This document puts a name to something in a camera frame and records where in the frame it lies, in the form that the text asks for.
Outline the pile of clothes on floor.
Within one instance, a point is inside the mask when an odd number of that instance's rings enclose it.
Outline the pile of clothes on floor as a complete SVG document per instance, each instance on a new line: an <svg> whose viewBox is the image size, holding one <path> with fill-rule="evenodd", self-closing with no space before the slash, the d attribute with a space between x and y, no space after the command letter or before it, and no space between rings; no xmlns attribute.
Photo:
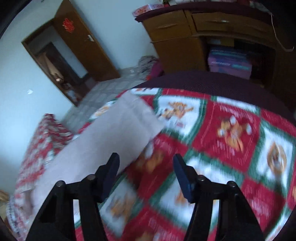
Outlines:
<svg viewBox="0 0 296 241"><path fill-rule="evenodd" d="M163 66L155 56L142 56L138 61L138 76L142 80L152 80L164 75Z"/></svg>

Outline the beige puffer coat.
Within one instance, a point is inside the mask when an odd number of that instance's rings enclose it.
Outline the beige puffer coat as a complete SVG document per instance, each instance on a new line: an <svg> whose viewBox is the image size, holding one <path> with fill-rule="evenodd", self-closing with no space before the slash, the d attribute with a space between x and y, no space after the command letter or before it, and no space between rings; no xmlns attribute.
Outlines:
<svg viewBox="0 0 296 241"><path fill-rule="evenodd" d="M81 181L106 164L112 153L119 154L122 171L163 128L143 99L125 92L49 164L33 190L33 214L38 213L57 181Z"/></svg>

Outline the red paper door decoration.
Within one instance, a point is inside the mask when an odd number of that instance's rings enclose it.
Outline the red paper door decoration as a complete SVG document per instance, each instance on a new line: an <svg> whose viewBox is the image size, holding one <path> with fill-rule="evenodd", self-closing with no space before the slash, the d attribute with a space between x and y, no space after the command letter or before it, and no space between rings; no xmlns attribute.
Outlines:
<svg viewBox="0 0 296 241"><path fill-rule="evenodd" d="M68 18L65 18L63 20L62 26L64 27L64 29L66 30L66 32L69 32L69 33L73 33L74 30L75 30L73 21L72 20L69 20Z"/></svg>

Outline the brown wooden door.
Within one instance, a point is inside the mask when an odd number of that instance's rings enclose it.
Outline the brown wooden door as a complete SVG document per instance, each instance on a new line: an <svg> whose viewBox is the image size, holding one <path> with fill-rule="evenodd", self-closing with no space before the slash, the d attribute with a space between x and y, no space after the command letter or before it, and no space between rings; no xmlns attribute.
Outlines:
<svg viewBox="0 0 296 241"><path fill-rule="evenodd" d="M62 26L65 18L73 21L73 33L66 32ZM70 1L62 1L60 4L53 18L53 27L95 81L120 77L118 70ZM88 40L87 35L91 35L94 42Z"/></svg>

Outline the floral box on dresser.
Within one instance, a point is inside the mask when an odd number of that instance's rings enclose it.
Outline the floral box on dresser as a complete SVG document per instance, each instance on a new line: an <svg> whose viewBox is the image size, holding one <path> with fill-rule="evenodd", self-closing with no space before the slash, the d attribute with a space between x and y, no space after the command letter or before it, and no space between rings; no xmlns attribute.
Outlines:
<svg viewBox="0 0 296 241"><path fill-rule="evenodd" d="M146 4L145 6L141 6L132 12L133 17L137 17L143 13L147 13L148 11L153 11L155 9L163 8L163 4Z"/></svg>

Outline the purple storage box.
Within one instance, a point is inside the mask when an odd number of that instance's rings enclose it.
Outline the purple storage box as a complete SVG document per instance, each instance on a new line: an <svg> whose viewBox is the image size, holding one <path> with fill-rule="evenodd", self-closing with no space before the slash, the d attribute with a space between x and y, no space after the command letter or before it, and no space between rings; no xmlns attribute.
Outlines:
<svg viewBox="0 0 296 241"><path fill-rule="evenodd" d="M224 73L250 80L252 63L247 54L227 48L212 48L208 56L211 72Z"/></svg>

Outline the red patchwork bear bedspread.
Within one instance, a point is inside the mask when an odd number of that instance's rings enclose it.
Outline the red patchwork bear bedspread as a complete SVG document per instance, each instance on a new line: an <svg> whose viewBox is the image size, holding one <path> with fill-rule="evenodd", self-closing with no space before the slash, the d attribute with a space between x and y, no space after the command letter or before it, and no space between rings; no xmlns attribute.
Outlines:
<svg viewBox="0 0 296 241"><path fill-rule="evenodd" d="M212 182L234 181L263 232L273 240L295 207L295 125L258 106L204 93L169 88L133 88L164 128L138 158L118 170L109 197L98 208L109 240L182 240L194 205L182 194L173 168L185 163ZM46 114L26 151L13 198L18 240L36 215L32 194L53 159L109 109L93 113L78 135Z"/></svg>

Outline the wooden dresser desk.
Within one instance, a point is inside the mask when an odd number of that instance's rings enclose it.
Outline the wooden dresser desk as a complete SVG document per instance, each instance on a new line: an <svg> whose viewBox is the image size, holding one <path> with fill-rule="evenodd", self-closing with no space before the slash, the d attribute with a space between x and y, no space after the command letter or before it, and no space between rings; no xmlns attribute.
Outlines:
<svg viewBox="0 0 296 241"><path fill-rule="evenodd" d="M135 18L149 35L165 73L209 71L212 48L247 54L250 79L281 95L295 92L295 45L275 17L237 3L185 3Z"/></svg>

